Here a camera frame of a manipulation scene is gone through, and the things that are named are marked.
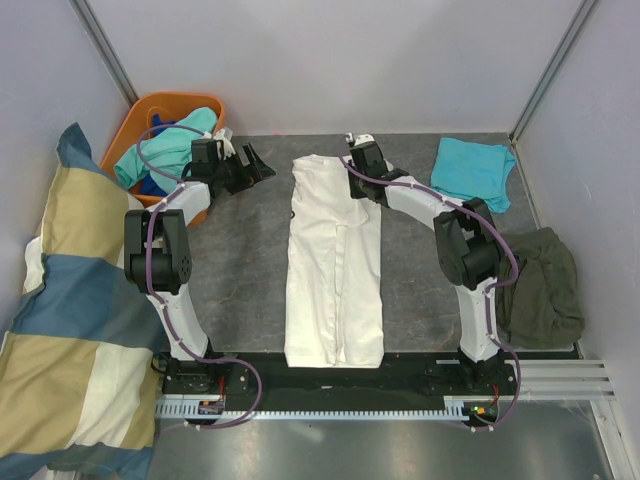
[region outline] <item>folded white garment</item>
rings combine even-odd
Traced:
[[[290,367],[380,366],[380,206],[338,158],[293,162],[285,355]]]

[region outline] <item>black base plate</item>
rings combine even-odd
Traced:
[[[492,397],[493,384],[501,395],[514,393],[513,368],[500,371],[482,384],[469,385],[459,364],[439,363],[441,355],[430,353],[387,353],[376,369],[289,368],[282,353],[243,353],[237,358],[251,363],[260,373],[263,396],[259,411],[406,411],[441,410],[447,395]],[[254,375],[243,366],[222,365],[226,409],[245,411],[257,394]],[[164,393],[196,393],[172,390],[165,378]],[[206,393],[219,393],[215,386]]]

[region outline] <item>blue cloth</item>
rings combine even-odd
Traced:
[[[140,184],[140,195],[152,195],[154,197],[166,197],[167,192],[162,190],[156,182],[153,181],[151,175],[147,175],[142,179]]]
[[[175,120],[167,120],[166,122],[163,122],[162,120],[160,120],[160,114],[159,113],[156,113],[156,114],[153,115],[153,117],[151,117],[151,126],[152,127],[159,127],[160,125],[173,125],[175,123],[176,123]],[[152,137],[157,137],[158,135],[160,135],[165,130],[166,130],[166,128],[159,128],[158,130],[155,130],[155,131],[151,132],[151,136]]]
[[[191,112],[186,118],[180,120],[177,125],[186,125],[197,128],[203,132],[213,131],[218,117],[208,107],[202,107]],[[191,141],[199,138],[199,135],[182,128],[168,128],[157,137],[142,142],[142,154],[154,167],[170,175],[180,177],[187,163],[191,161]],[[136,146],[129,150],[118,160],[113,168],[120,185],[125,189],[133,187],[149,174],[149,169],[138,157]],[[171,192],[177,182],[156,172],[151,172],[153,181],[165,192]]]
[[[515,164],[508,147],[445,137],[438,147],[431,188],[463,200],[481,198],[492,212],[504,213],[511,206],[507,177]]]

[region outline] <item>metal floor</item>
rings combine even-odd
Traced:
[[[508,145],[506,134],[451,135]],[[429,185],[442,135],[376,135],[387,160]],[[235,138],[251,142],[276,177],[236,196],[224,192],[207,220],[189,229],[193,305],[218,351],[283,351],[287,244],[294,180],[291,162],[316,153],[348,153],[341,135]],[[511,208],[495,214],[503,232],[535,229],[518,168],[507,182]],[[435,237],[426,226],[382,210],[382,303],[387,351],[455,350],[458,301],[440,271]]]
[[[595,429],[588,403],[576,402],[519,404],[492,433],[426,421],[181,428],[160,434],[148,478],[612,480]]]

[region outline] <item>dark green cloth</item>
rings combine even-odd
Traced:
[[[518,261],[518,281],[496,294],[498,325],[512,344],[551,349],[580,339],[584,316],[578,302],[578,274],[571,252],[551,228],[504,235]],[[508,258],[500,280],[511,276]]]

